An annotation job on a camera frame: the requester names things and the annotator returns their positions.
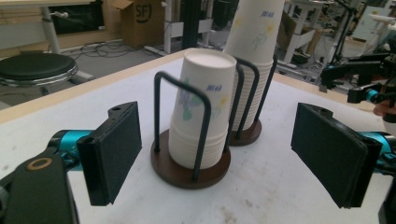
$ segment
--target round wooden base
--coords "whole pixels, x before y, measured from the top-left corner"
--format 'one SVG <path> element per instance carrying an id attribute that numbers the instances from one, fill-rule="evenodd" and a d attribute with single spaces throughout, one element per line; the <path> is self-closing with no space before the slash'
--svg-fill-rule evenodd
<path id="1" fill-rule="evenodd" d="M 192 169 L 180 166 L 169 154 L 169 130 L 160 134 L 160 152 L 151 146 L 151 164 L 155 172 L 166 182 L 183 189 L 203 189 L 217 184 L 227 173 L 231 153 L 227 148 L 220 161 L 207 169 L 200 170 L 198 180 L 192 180 Z"/>
<path id="2" fill-rule="evenodd" d="M 236 132 L 231 132 L 230 146 L 232 147 L 242 147 L 254 143 L 262 133 L 262 123 L 258 119 L 253 122 L 250 128 L 242 131 L 241 138 L 236 139 Z"/>

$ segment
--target stool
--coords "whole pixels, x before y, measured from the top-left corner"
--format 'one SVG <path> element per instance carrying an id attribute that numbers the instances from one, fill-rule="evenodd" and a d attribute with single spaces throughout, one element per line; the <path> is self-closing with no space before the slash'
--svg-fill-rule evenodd
<path id="1" fill-rule="evenodd" d="M 49 94 L 47 85 L 66 81 L 78 71 L 76 62 L 54 53 L 32 53 L 0 61 L 0 84 L 10 87 L 40 87 Z"/>

